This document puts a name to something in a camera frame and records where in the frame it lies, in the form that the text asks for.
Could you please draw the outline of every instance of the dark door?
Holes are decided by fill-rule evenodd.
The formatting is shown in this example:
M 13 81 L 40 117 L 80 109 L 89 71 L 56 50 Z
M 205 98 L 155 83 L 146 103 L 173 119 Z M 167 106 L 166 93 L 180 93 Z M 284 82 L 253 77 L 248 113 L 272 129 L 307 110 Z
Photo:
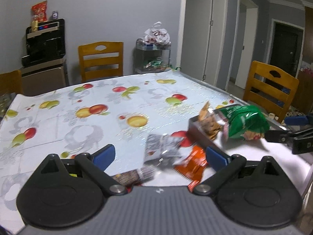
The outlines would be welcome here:
M 297 73 L 303 31 L 276 23 L 270 64 L 294 76 Z

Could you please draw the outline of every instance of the gray ribbed plate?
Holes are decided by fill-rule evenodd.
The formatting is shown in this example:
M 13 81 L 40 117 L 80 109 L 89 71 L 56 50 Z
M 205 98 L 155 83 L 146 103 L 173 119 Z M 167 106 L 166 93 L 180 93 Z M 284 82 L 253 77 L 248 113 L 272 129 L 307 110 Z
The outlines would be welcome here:
M 24 228 L 19 235 L 300 235 L 294 227 L 261 231 L 242 227 L 217 209 L 211 198 L 186 186 L 134 187 L 113 196 L 91 220 L 64 231 Z

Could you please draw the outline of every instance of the white logo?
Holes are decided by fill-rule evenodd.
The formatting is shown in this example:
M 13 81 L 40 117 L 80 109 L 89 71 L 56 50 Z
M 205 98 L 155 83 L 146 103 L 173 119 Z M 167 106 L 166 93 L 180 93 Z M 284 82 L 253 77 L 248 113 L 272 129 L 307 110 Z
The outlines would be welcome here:
M 162 193 L 162 192 L 164 192 L 164 190 L 162 188 L 159 188 L 159 189 L 156 189 L 156 192 L 157 193 Z

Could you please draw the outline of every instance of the table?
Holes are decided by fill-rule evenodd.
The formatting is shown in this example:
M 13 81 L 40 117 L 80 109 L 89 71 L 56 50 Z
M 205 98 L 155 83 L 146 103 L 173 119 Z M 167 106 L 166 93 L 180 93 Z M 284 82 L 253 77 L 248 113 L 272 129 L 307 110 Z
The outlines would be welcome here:
M 225 102 L 230 104 L 231 99 L 245 104 L 177 71 L 99 80 L 35 97 L 17 95 L 0 125 L 0 224 L 13 232 L 23 227 L 16 196 L 48 154 L 70 158 L 113 144 L 116 158 L 105 171 L 107 174 L 141 168 L 150 132 L 187 130 L 188 119 L 197 115 L 206 101 L 216 108 Z M 225 143 L 220 133 L 215 143 L 229 155 L 241 154 L 248 160 L 272 155 L 299 190 L 313 163 L 292 155 L 282 144 L 263 139 Z M 191 148 L 180 149 L 183 158 Z M 204 179 L 212 174 L 214 171 L 207 168 Z M 155 179 L 145 185 L 189 183 L 168 169 L 158 170 Z

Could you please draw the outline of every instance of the oval hole in chair back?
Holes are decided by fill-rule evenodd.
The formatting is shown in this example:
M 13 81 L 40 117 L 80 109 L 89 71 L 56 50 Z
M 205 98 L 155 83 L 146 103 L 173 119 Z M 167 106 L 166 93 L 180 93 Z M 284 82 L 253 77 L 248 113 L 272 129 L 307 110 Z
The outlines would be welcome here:
M 106 49 L 106 46 L 104 46 L 104 45 L 99 45 L 99 46 L 96 46 L 96 48 L 95 48 L 95 50 L 99 50 L 99 51 L 102 51 L 105 49 Z
M 274 71 L 274 70 L 270 71 L 270 74 L 271 74 L 273 77 L 275 77 L 275 78 L 280 78 L 280 77 L 281 77 L 281 75 L 279 74 L 279 72 Z

